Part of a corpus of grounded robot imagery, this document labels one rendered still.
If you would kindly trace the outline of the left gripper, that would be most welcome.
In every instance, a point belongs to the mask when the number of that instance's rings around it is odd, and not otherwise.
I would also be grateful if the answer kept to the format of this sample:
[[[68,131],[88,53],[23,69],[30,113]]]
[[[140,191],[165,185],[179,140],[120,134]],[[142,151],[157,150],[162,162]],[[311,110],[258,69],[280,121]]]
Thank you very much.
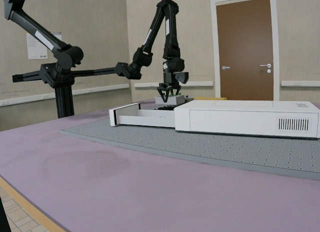
[[[166,103],[168,100],[169,92],[174,93],[173,92],[173,89],[174,89],[174,90],[177,90],[175,95],[178,95],[178,93],[181,89],[181,85],[179,85],[179,82],[166,83],[166,73],[172,73],[172,72],[171,71],[163,72],[163,82],[164,83],[159,83],[159,87],[157,87],[157,90],[158,90],[159,94],[161,95],[164,103]],[[167,88],[168,86],[169,86],[169,88]],[[164,98],[162,91],[166,92],[165,98]]]

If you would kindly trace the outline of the white cooling block with round holes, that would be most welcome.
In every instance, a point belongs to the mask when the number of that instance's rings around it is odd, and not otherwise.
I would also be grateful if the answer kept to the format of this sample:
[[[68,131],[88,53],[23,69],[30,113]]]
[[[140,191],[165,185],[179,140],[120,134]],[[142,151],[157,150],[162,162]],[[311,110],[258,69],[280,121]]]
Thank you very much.
[[[178,105],[185,102],[185,95],[168,95],[167,102],[164,102],[161,95],[155,96],[155,104]]]

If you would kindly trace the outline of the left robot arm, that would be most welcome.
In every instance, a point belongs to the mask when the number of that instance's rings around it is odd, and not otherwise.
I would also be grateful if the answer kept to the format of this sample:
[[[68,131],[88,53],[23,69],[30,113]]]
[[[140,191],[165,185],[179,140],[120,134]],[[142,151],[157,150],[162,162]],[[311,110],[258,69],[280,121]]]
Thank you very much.
[[[189,72],[182,72],[185,69],[185,60],[180,58],[181,52],[177,40],[176,14],[179,12],[179,6],[173,0],[161,0],[156,7],[156,13],[144,43],[137,48],[132,63],[128,67],[123,67],[123,70],[129,77],[141,77],[142,66],[150,66],[153,57],[152,46],[165,17],[165,44],[162,58],[166,61],[163,62],[163,72],[170,72],[165,73],[165,80],[166,83],[179,81],[186,84]]]

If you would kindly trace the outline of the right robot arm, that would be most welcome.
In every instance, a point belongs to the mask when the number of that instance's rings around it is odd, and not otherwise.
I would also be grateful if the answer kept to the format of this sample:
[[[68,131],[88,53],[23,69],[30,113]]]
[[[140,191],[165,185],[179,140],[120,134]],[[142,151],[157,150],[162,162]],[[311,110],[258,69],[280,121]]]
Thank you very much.
[[[33,18],[24,12],[25,0],[3,0],[4,18],[15,22],[35,39],[46,46],[57,59],[53,70],[46,72],[46,76],[53,85],[73,82],[75,77],[71,74],[71,68],[80,65],[84,57],[82,49],[61,41],[41,26]]]

